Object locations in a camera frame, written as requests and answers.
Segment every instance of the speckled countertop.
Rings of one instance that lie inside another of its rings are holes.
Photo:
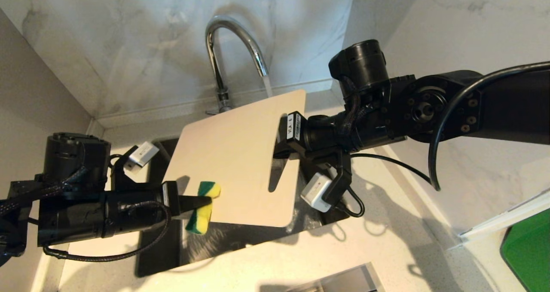
[[[341,109],[330,95],[319,99],[331,101],[319,103],[334,106],[327,110],[312,107],[311,98],[308,95],[306,109],[310,114],[334,114]],[[145,278],[134,276],[135,258],[111,263],[67,261],[59,290],[280,292],[366,262],[373,264],[390,292],[523,290],[498,253],[503,231],[442,250],[384,163],[356,159],[352,168],[352,187],[366,206],[362,218],[348,218]],[[146,171],[134,178],[145,181]],[[72,243],[70,251],[99,256],[121,253],[135,249],[138,237],[138,233],[129,233],[80,241]]]

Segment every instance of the green and yellow sponge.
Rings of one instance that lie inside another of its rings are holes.
[[[198,196],[210,196],[211,198],[217,198],[220,196],[221,190],[222,188],[220,185],[213,181],[201,181]],[[191,218],[185,226],[185,230],[194,234],[205,234],[206,231],[208,231],[210,216],[212,216],[212,204],[193,210],[193,214],[191,214]]]

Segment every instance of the sink basin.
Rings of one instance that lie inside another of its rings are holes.
[[[177,139],[164,140],[155,143],[155,145],[161,151],[150,162],[149,181],[160,184],[168,168],[170,157],[174,153]],[[269,190],[274,189],[277,185],[283,167],[284,160],[273,159]],[[206,235],[195,235],[185,231],[183,224],[186,222],[173,220],[165,237],[154,247],[138,255],[136,276],[144,277],[167,271],[222,253],[277,240],[348,218],[348,215],[340,210],[330,210],[326,213],[314,210],[300,198],[301,189],[317,171],[319,171],[318,167],[314,165],[300,163],[293,217],[286,227],[210,222]],[[159,230],[141,232],[140,246],[155,239],[158,233]]]

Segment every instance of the faucet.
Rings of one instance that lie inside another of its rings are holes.
[[[216,95],[218,98],[218,111],[207,111],[207,114],[215,115],[218,113],[226,112],[232,109],[231,100],[229,98],[229,89],[224,86],[222,81],[222,75],[220,74],[220,68],[218,67],[218,61],[216,60],[216,54],[214,53],[214,32],[218,28],[227,28],[235,33],[246,45],[246,48],[250,52],[254,64],[256,65],[256,70],[260,77],[267,76],[267,67],[263,61],[263,55],[256,44],[256,41],[250,36],[250,34],[243,28],[237,20],[225,16],[218,15],[214,16],[212,20],[206,26],[206,48],[208,49],[208,57],[210,59],[210,64],[212,65],[212,70],[214,71],[214,77],[216,78],[216,83],[218,88],[216,90]]]

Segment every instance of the cutting board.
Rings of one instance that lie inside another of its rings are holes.
[[[216,181],[212,222],[285,227],[292,219],[299,160],[289,159],[269,192],[273,147],[284,114],[304,114],[306,94],[297,90],[193,122],[181,132],[164,181],[180,194],[197,195],[201,181]]]

